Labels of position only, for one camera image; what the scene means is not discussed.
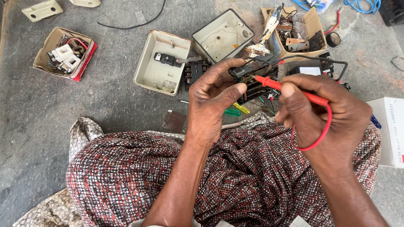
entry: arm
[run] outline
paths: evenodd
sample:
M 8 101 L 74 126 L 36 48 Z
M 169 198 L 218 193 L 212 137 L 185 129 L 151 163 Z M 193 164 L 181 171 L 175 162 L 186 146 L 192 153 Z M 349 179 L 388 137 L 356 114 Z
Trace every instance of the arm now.
M 225 59 L 212 66 L 189 88 L 188 127 L 173 170 L 142 227 L 191 226 L 195 198 L 210 147 L 219 139 L 224 111 L 237 101 L 247 86 L 235 84 L 226 73 L 244 64 Z
M 335 226 L 387 227 L 352 166 L 353 153 L 372 115 L 370 106 L 326 76 L 297 74 L 284 77 L 281 83 L 283 106 L 275 120 L 284 122 L 285 127 L 295 124 L 299 147 L 307 147 L 317 140 L 327 114 L 323 108 L 313 110 L 298 87 L 330 100 L 331 127 L 323 141 L 303 155 L 324 189 Z

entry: green screwdriver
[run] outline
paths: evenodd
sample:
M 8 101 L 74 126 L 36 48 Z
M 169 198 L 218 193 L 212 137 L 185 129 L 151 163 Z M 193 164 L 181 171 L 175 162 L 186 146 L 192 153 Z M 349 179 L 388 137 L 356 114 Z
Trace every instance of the green screwdriver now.
M 188 101 L 184 101 L 184 100 L 180 100 L 180 99 L 177 99 L 177 101 L 189 104 Z M 227 108 L 225 110 L 225 114 L 230 115 L 230 116 L 240 117 L 241 116 L 241 111 L 238 110 L 238 109 Z

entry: red multimeter probe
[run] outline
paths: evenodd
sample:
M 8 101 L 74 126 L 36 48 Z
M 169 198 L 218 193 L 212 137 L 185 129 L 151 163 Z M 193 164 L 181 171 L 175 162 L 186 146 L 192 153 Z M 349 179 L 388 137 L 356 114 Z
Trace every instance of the red multimeter probe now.
M 271 80 L 269 77 L 255 76 L 255 80 L 262 83 L 262 86 L 264 86 L 264 87 L 268 86 L 268 87 L 274 88 L 276 90 L 280 90 L 280 88 L 282 86 L 281 83 L 279 83 L 275 80 Z M 328 119 L 327 119 L 327 123 L 326 123 L 326 126 L 324 127 L 323 132 L 321 133 L 320 137 L 316 140 L 316 142 L 314 142 L 312 145 L 310 145 L 306 148 L 299 148 L 298 146 L 296 146 L 293 143 L 293 134 L 295 132 L 295 126 L 293 125 L 293 130 L 292 130 L 292 135 L 291 135 L 292 146 L 294 148 L 298 149 L 299 151 L 307 151 L 307 150 L 315 148 L 324 139 L 325 135 L 327 134 L 327 132 L 331 126 L 332 110 L 331 110 L 330 105 L 328 104 L 329 100 L 319 97 L 314 94 L 310 94 L 305 91 L 302 91 L 302 92 L 309 99 L 310 102 L 325 106 L 328 111 Z

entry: black plastic crate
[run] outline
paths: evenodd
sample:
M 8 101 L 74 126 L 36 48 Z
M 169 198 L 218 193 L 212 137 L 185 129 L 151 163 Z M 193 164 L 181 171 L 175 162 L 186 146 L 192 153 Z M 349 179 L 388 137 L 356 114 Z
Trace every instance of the black plastic crate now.
M 404 0 L 381 0 L 379 12 L 388 27 L 404 24 Z

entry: person's right hand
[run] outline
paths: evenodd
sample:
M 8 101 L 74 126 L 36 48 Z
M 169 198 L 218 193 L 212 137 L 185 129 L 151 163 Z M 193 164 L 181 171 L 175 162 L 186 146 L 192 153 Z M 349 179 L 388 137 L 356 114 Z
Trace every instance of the person's right hand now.
M 318 139 L 326 124 L 327 113 L 325 109 L 322 114 L 314 111 L 299 88 L 314 91 L 330 101 L 330 129 L 317 147 L 303 152 L 316 174 L 338 177 L 347 171 L 353 172 L 353 153 L 370 121 L 372 108 L 328 76 L 296 74 L 286 76 L 280 82 L 280 102 L 283 105 L 275 120 L 284 122 L 285 127 L 295 125 L 298 146 L 301 148 L 310 146 Z

